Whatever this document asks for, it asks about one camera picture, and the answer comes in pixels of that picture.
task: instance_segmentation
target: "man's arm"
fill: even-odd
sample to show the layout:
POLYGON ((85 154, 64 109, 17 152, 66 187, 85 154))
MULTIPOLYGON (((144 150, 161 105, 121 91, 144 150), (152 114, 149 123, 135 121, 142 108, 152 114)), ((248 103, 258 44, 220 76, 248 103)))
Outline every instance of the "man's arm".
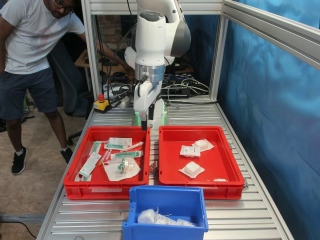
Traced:
POLYGON ((12 34, 15 26, 12 26, 0 16, 0 29, 0 73, 3 73, 6 69, 6 39, 12 34))
MULTIPOLYGON (((86 33, 82 33, 82 34, 79 34, 78 35, 79 38, 81 38, 85 43, 87 42, 87 39, 86 39, 86 33)), ((102 48, 103 48, 103 53, 102 53, 102 50, 100 49, 100 45, 99 45, 99 40, 96 39, 95 40, 95 46, 96 46, 96 50, 98 51, 98 53, 100 53, 101 55, 107 57, 107 58, 110 58, 112 59, 115 55, 115 53, 107 47, 107 45, 105 45, 104 43, 102 43, 102 48)), ((123 61, 120 57, 118 57, 117 55, 115 56, 114 60, 123 66, 124 70, 126 72, 129 72, 129 71, 132 71, 133 69, 125 62, 123 61)))

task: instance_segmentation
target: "black sneaker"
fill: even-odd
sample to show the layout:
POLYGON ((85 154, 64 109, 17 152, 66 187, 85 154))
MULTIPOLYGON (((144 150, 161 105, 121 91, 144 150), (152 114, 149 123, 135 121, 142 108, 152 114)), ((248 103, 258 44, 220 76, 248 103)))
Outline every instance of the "black sneaker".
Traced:
POLYGON ((18 175, 25 170, 28 150, 24 146, 22 146, 22 149, 23 153, 20 156, 14 153, 13 166, 11 168, 11 172, 13 175, 18 175))
POLYGON ((71 151, 71 149, 69 147, 67 147, 65 151, 63 151, 63 150, 61 151, 61 155, 64 158, 67 165, 69 164, 69 161, 72 157, 72 153, 73 152, 71 151))

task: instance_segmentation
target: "eyeglasses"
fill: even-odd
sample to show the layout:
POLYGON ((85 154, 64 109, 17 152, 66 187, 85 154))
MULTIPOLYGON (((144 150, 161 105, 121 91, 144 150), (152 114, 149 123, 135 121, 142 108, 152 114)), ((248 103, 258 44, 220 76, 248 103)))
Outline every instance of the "eyeglasses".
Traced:
POLYGON ((67 14, 73 14, 75 12, 75 9, 70 6, 64 6, 63 2, 61 0, 55 0, 54 5, 57 9, 64 9, 64 12, 67 14))

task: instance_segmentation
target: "blue plastic bin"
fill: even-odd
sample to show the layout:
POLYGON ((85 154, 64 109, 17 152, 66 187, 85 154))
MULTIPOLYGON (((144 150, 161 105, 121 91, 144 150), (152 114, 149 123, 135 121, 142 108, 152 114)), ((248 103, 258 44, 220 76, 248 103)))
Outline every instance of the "blue plastic bin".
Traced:
POLYGON ((127 222, 122 225, 124 240, 203 240, 208 232, 204 192, 198 187, 136 186, 131 187, 127 222), (141 224, 140 213, 147 209, 169 215, 175 221, 183 219, 196 227, 141 224))

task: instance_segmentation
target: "blue backdrop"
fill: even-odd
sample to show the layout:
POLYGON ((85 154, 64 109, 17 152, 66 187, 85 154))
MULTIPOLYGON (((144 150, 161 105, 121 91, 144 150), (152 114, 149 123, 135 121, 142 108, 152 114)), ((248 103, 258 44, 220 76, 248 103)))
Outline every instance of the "blue backdrop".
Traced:
MULTIPOLYGON (((319 28, 318 0, 239 2, 319 28)), ((208 83, 217 18, 188 16, 187 23, 192 35, 204 33, 192 36, 191 50, 201 80, 208 83)), ((231 22, 219 95, 294 238, 319 240, 320 71, 231 22)))

